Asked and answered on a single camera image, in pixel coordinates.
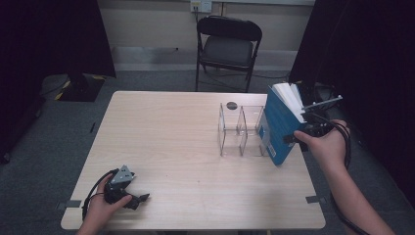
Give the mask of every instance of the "small dark round object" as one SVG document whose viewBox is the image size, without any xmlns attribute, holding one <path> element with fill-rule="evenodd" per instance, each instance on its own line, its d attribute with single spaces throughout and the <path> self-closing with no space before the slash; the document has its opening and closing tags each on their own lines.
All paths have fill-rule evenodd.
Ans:
<svg viewBox="0 0 415 235">
<path fill-rule="evenodd" d="M 238 109 L 238 105 L 235 102 L 228 102 L 228 104 L 226 104 L 226 107 L 229 110 L 236 110 L 236 109 Z"/>
</svg>

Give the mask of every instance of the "black folding chair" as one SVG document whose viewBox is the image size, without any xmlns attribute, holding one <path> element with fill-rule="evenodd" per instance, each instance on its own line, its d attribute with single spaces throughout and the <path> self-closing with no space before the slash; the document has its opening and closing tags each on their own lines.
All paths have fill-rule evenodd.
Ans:
<svg viewBox="0 0 415 235">
<path fill-rule="evenodd" d="M 199 84 L 199 66 L 245 71 L 248 92 L 253 75 L 257 50 L 262 39 L 262 30 L 250 21 L 220 16 L 208 16 L 198 21 L 198 60 L 196 88 Z M 202 34 L 207 35 L 205 45 Z"/>
</svg>

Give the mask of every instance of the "human hand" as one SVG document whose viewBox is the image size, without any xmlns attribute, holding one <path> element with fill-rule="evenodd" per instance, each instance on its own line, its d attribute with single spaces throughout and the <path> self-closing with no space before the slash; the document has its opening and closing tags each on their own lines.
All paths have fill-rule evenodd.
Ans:
<svg viewBox="0 0 415 235">
<path fill-rule="evenodd" d="M 334 119 L 332 122 L 346 126 L 346 122 L 343 120 Z M 333 128 L 329 133 L 319 138 L 312 137 L 298 130 L 294 132 L 294 135 L 308 145 L 311 154 L 323 170 L 345 166 L 346 142 L 336 128 Z"/>
<path fill-rule="evenodd" d="M 97 192 L 89 204 L 88 213 L 79 228 L 77 234 L 96 234 L 100 229 L 102 229 L 113 214 L 120 208 L 124 207 L 129 201 L 131 201 L 132 196 L 127 195 L 121 198 L 118 202 L 114 204 L 109 204 L 104 199 L 104 188 L 107 181 L 111 178 L 112 174 L 107 175 L 97 187 Z"/>
</svg>

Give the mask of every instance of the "wall outlet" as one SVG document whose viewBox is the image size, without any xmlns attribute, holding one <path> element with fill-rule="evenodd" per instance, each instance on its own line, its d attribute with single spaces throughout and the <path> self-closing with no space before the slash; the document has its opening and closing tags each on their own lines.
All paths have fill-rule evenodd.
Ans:
<svg viewBox="0 0 415 235">
<path fill-rule="evenodd" d="M 211 13 L 211 1 L 202 1 L 202 12 Z"/>
<path fill-rule="evenodd" d="M 190 12 L 201 12 L 202 11 L 202 1 L 191 0 L 190 1 Z"/>
<path fill-rule="evenodd" d="M 191 0 L 190 12 L 211 13 L 211 0 Z"/>
</svg>

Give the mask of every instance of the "chair backrest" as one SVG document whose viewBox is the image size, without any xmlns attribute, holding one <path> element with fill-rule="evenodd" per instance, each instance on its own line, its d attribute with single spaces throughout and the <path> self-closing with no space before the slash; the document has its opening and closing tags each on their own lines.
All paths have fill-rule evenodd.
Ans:
<svg viewBox="0 0 415 235">
<path fill-rule="evenodd" d="M 256 23 L 220 16 L 208 16 L 200 19 L 198 34 L 260 41 L 262 30 Z"/>
</svg>

